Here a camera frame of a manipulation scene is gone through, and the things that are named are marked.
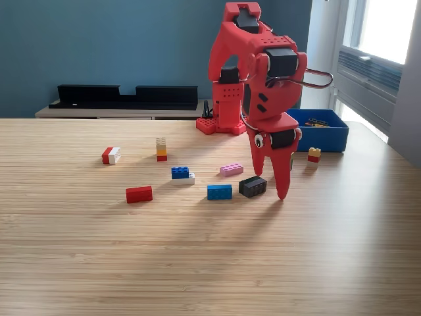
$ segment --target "window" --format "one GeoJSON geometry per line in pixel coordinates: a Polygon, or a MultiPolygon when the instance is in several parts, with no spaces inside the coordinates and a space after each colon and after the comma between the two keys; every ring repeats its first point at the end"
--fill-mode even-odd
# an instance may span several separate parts
{"type": "Polygon", "coordinates": [[[416,6],[417,0],[341,2],[331,109],[338,99],[389,134],[416,6]]]}
{"type": "Polygon", "coordinates": [[[343,44],[403,65],[416,0],[350,0],[343,44]]]}

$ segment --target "pink lego brick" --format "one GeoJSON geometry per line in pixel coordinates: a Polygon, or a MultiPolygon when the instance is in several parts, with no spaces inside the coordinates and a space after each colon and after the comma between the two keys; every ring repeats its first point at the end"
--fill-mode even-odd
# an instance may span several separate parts
{"type": "Polygon", "coordinates": [[[223,176],[233,176],[244,172],[244,168],[239,163],[231,163],[219,168],[219,173],[223,176]]]}

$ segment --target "blue box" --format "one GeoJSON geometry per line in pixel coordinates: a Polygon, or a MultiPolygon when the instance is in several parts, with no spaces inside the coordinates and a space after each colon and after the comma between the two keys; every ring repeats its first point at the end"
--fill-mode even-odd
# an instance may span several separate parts
{"type": "Polygon", "coordinates": [[[172,167],[171,168],[171,179],[188,179],[189,168],[188,167],[172,167]]]}
{"type": "Polygon", "coordinates": [[[310,147],[320,148],[322,152],[342,152],[347,147],[349,127],[333,110],[290,109],[287,114],[298,121],[303,138],[298,142],[297,151],[309,151],[310,147]],[[324,120],[329,127],[311,127],[305,123],[309,119],[324,120]]]}
{"type": "Polygon", "coordinates": [[[208,199],[232,199],[231,184],[208,186],[208,199]]]}

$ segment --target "blue plastic bin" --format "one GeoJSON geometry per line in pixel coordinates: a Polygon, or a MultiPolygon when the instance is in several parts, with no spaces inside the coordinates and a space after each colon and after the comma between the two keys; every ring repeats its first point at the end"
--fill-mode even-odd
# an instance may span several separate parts
{"type": "Polygon", "coordinates": [[[349,127],[333,110],[290,109],[287,111],[298,121],[303,138],[298,142],[297,151],[309,151],[310,147],[323,151],[342,152],[347,147],[349,127]],[[329,127],[311,127],[305,123],[309,119],[324,120],[329,127]]]}

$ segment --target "wire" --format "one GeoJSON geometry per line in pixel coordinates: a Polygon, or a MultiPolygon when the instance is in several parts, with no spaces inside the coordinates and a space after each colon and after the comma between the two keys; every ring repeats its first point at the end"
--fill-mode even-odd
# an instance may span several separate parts
{"type": "Polygon", "coordinates": [[[203,114],[202,114],[202,117],[204,119],[211,119],[213,117],[213,115],[211,114],[212,111],[213,111],[213,109],[209,109],[208,100],[205,100],[203,102],[203,114]]]}
{"type": "Polygon", "coordinates": [[[317,74],[319,76],[324,76],[324,77],[329,77],[329,82],[327,84],[311,84],[308,82],[304,82],[304,81],[298,81],[298,80],[294,80],[294,79],[290,79],[290,78],[270,78],[268,81],[266,81],[266,87],[271,88],[273,87],[273,85],[275,84],[275,82],[281,82],[281,81],[289,81],[289,82],[293,82],[294,84],[299,84],[300,86],[304,86],[304,87],[308,87],[308,88],[313,88],[313,89],[324,89],[327,88],[328,86],[330,86],[334,80],[334,76],[333,74],[330,74],[329,72],[324,72],[324,71],[319,71],[319,70],[314,70],[314,69],[306,69],[305,72],[308,72],[309,74],[317,74]]]}

